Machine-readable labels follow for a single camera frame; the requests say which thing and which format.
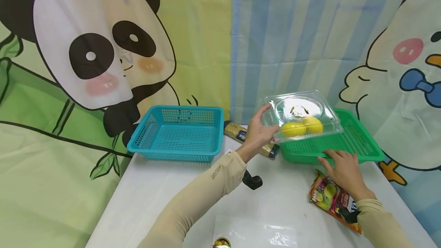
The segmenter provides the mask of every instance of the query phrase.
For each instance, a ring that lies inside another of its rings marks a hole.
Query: fabric backdrop
[[[0,0],[2,247],[84,247],[150,105],[228,110],[230,17],[230,0]]]
[[[231,116],[247,123],[261,98],[309,89],[357,112],[441,246],[439,0],[402,1],[232,0]]]

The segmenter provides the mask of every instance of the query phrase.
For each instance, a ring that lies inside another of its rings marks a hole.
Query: bird eye
[[[441,31],[438,31],[432,35],[430,38],[431,42],[438,42],[441,39]]]

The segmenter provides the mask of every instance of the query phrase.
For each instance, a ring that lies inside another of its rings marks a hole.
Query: bird pink cheek
[[[409,64],[414,62],[423,51],[423,40],[418,38],[405,39],[395,46],[392,55],[400,64]]]

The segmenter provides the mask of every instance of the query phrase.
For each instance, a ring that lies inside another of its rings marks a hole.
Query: clear plastic sheet
[[[212,248],[299,247],[295,229],[247,219],[217,216]]]

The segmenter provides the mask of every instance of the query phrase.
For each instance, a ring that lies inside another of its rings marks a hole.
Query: bird orange foot
[[[379,163],[381,172],[386,176],[387,180],[390,182],[396,182],[400,185],[406,186],[407,182],[403,176],[399,175],[395,169],[399,167],[398,163],[391,160],[389,163],[380,162]]]

